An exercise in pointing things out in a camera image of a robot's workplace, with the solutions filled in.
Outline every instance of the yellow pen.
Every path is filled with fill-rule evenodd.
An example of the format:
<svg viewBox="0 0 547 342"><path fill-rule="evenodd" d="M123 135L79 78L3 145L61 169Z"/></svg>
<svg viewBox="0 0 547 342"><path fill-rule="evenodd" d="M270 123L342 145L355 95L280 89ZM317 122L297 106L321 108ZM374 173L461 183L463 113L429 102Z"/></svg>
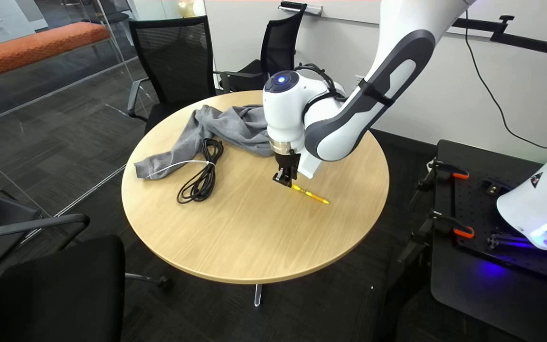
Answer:
<svg viewBox="0 0 547 342"><path fill-rule="evenodd" d="M315 200L317 200L317 201L320 201L320 202L322 202L322 203L324 203L324 204L328 204L328 201L327 201L327 200L323 199L323 198L320 197L320 196L314 195L313 193L311 193L311 192L309 192L309 191L305 191L305 190L301 189L299 186L297 186L297 185L295 185L295 184L292 185L292 188L295 189L295 190L297 190L297 191L300 191L300 192L302 192L302 193L304 193L304 194L306 194L306 195L308 195L308 196L310 196L312 199L315 199Z"/></svg>

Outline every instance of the round table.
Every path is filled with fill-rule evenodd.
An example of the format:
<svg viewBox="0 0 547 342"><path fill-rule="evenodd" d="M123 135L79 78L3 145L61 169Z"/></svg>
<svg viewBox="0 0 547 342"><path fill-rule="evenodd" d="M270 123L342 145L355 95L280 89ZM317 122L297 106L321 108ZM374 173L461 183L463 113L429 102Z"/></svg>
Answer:
<svg viewBox="0 0 547 342"><path fill-rule="evenodd" d="M273 181L273 157L226 142L215 189L204 202L176 202L203 164L186 164L161 180L136 177L134 163L171 149L195 109L249 104L262 104L261 91L196 102L155 126L128 160L122 201L136 234L170 265L213 281L267 284L317 271L360 243L386 203L389 173L381 147L367 133L347 158L323 162L312 180L299 175L294 181L328 205Z"/></svg>

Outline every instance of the orange cushion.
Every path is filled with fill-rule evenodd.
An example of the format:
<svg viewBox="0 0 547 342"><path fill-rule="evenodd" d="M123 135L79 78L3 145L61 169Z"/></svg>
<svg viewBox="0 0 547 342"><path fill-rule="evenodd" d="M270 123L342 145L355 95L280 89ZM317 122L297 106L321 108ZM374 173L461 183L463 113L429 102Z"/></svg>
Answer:
<svg viewBox="0 0 547 342"><path fill-rule="evenodd" d="M0 43L0 74L108 37L109 31L105 26L76 22L4 41Z"/></svg>

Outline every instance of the gray sweatshirt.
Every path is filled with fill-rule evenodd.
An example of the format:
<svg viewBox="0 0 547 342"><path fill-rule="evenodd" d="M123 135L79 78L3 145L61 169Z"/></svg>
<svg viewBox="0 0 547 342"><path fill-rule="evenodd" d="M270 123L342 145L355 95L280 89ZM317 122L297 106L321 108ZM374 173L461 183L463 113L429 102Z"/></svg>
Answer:
<svg viewBox="0 0 547 342"><path fill-rule="evenodd" d="M221 112L211 106L193 111L185 130L169 152L155 154L134 163L138 178L158 180L164 178L184 164L165 169L177 162L192 160L202 149L204 139L218 136L250 152L271 156L267 122L262 106L231 107Z"/></svg>

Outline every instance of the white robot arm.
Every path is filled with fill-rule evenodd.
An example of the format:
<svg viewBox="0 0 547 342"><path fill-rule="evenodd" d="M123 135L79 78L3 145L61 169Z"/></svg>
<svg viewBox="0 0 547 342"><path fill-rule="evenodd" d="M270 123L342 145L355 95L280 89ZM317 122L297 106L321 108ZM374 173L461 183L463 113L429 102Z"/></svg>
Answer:
<svg viewBox="0 0 547 342"><path fill-rule="evenodd" d="M350 154L419 76L440 38L475 1L382 0L373 66L345 102L339 99L343 88L338 84L331 89L330 84L295 71L273 75L263 92L267 132L280 166L273 179L291 186L298 171L312 178L322 160L332 162Z"/></svg>

